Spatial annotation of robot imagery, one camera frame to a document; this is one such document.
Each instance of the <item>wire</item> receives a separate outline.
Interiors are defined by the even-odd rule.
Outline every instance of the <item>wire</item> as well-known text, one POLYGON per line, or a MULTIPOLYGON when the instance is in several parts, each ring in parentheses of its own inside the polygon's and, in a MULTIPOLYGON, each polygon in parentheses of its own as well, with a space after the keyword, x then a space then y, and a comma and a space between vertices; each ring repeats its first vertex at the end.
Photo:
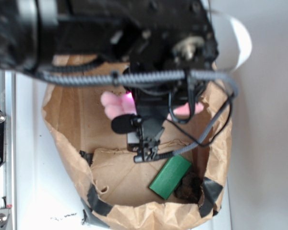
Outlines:
POLYGON ((202 147, 202 148, 205 148, 209 145, 211 145, 214 141, 215 141, 215 138, 225 129, 225 127, 227 126, 227 124, 229 123, 230 121, 230 117, 231 117, 231 114, 232 114, 232 103, 229 103, 229 114, 228 114, 228 117, 226 119, 226 122, 224 123, 224 125, 222 126, 222 128, 212 137, 211 141, 203 144, 203 143, 200 143, 198 139, 196 139, 195 137, 193 137, 191 134, 189 134, 188 132, 186 132, 185 130, 183 130, 181 127, 179 127, 175 122, 171 121, 171 120, 168 120, 176 129, 178 129, 182 134, 186 135, 188 138, 190 138, 191 140, 193 140, 196 144, 198 144, 198 146, 202 147))

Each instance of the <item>pink plush toy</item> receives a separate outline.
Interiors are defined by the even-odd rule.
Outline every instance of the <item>pink plush toy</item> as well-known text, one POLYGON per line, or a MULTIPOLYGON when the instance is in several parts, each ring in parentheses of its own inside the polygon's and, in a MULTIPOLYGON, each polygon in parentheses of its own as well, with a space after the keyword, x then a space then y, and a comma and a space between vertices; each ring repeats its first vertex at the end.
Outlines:
MULTIPOLYGON (((136 114, 135 104, 131 93, 116 96, 111 92, 104 92, 101 95, 100 100, 105 107, 107 117, 111 120, 123 114, 136 114)), ((196 114, 200 113, 203 109, 203 104, 197 103, 195 105, 196 114)), ((189 113, 188 103, 174 110, 175 115, 188 115, 189 113)))

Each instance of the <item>brown paper bag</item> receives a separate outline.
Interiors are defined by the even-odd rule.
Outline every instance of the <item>brown paper bag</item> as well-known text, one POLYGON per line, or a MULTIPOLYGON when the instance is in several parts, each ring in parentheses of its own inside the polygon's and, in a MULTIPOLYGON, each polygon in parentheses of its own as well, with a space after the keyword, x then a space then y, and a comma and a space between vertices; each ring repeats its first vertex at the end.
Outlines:
MULTIPOLYGON (((65 56, 58 58, 56 64, 77 65, 93 58, 65 56)), ((106 74, 113 69, 122 72, 125 64, 104 64, 86 74, 106 74)), ((230 159, 232 123, 209 147, 183 155, 193 162, 194 171, 203 182, 199 204, 188 204, 174 195, 165 201, 148 188, 165 160, 133 162, 135 154, 126 150, 126 135, 115 134, 104 114, 100 103, 103 91, 117 95, 125 93, 122 87, 63 88, 50 85, 42 111, 66 171, 92 214, 115 230, 186 230, 211 219, 221 208, 230 159), (94 153, 91 167, 79 154, 80 150, 94 153)), ((209 84, 202 97, 204 111, 181 127, 199 137, 225 99, 221 90, 209 84)), ((228 111, 219 118, 206 140, 223 126, 227 115, 228 111)), ((190 143, 168 122, 164 127, 160 152, 190 143)))

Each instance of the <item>green block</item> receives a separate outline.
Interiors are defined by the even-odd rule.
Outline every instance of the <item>green block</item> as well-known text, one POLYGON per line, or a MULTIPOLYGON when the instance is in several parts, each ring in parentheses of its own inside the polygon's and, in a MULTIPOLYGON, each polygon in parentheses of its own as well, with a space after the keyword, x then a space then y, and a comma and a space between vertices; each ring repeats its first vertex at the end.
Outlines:
POLYGON ((149 188, 167 200, 190 166, 191 163, 180 155, 170 158, 150 184, 149 188))

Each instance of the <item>black cable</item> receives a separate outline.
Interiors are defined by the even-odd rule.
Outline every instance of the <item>black cable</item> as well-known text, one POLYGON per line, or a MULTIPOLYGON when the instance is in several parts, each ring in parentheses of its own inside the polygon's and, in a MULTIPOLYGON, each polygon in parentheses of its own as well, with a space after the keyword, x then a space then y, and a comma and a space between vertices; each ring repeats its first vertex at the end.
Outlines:
POLYGON ((202 147, 202 148, 205 148, 209 145, 211 145, 214 141, 215 141, 215 138, 225 129, 225 127, 227 126, 227 124, 229 123, 230 121, 230 117, 231 117, 231 114, 232 114, 232 103, 229 103, 229 113, 228 113, 228 117, 227 117, 227 120, 226 122, 224 123, 224 125, 222 126, 222 128, 212 137, 211 141, 203 144, 203 143, 200 143, 198 141, 198 139, 196 139, 195 137, 193 137, 191 134, 189 134, 188 132, 186 132, 185 130, 183 130, 182 128, 180 128, 177 124, 175 124, 175 122, 171 121, 171 120, 168 120, 166 119, 167 121, 169 121, 176 129, 178 129, 182 134, 186 135, 188 138, 190 138, 192 141, 194 141, 195 143, 198 144, 198 146, 202 147))
POLYGON ((75 72, 86 72, 89 70, 96 69, 97 67, 101 66, 105 61, 97 57, 96 59, 77 66, 52 66, 49 72, 53 73, 75 73, 75 72))
POLYGON ((168 70, 151 73, 131 73, 123 75, 89 75, 89 76, 57 76, 48 72, 38 72, 36 77, 48 83, 71 86, 103 86, 113 85, 114 80, 118 85, 130 86, 134 88, 141 88, 141 84, 148 83, 164 83, 168 81, 183 80, 185 78, 182 70, 168 70))

